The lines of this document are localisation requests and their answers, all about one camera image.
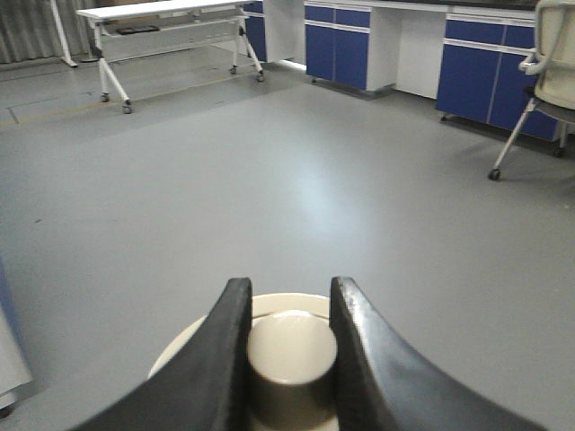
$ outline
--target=white cylinder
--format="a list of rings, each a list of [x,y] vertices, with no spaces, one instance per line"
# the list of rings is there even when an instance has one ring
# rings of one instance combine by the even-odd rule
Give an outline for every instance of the white cylinder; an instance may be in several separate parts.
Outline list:
[[[248,338],[250,408],[273,429],[307,429],[333,413],[337,345],[327,321],[291,310],[260,319]]]

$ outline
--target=chair wheel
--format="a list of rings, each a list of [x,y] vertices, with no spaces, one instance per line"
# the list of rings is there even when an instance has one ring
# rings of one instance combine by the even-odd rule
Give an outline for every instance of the chair wheel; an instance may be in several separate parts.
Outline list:
[[[553,150],[553,156],[561,159],[565,155],[565,148],[555,148]]]
[[[499,169],[491,169],[491,172],[489,172],[489,175],[487,176],[487,178],[489,178],[492,181],[499,181],[500,176],[501,176],[501,171]]]

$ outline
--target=white chair backrest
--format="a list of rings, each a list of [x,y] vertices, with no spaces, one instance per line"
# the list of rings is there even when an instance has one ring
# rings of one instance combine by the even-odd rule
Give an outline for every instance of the white chair backrest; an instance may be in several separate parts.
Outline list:
[[[540,0],[535,21],[535,56],[542,67],[535,95],[575,110],[575,0]]]

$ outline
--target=gray vinyl floor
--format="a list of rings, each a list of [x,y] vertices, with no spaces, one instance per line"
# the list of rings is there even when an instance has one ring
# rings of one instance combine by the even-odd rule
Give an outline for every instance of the gray vinyl floor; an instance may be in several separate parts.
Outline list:
[[[3,431],[63,431],[142,382],[226,280],[356,279],[424,356],[552,431],[575,429],[575,150],[434,102],[365,99],[196,49],[0,69],[0,250],[35,382]]]

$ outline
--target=gray curtain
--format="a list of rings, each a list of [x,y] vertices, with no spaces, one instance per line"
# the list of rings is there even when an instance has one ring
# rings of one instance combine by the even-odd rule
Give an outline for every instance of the gray curtain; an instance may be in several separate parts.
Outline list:
[[[89,51],[88,31],[76,9],[94,0],[57,0],[72,55]],[[0,63],[62,56],[49,0],[0,0]]]

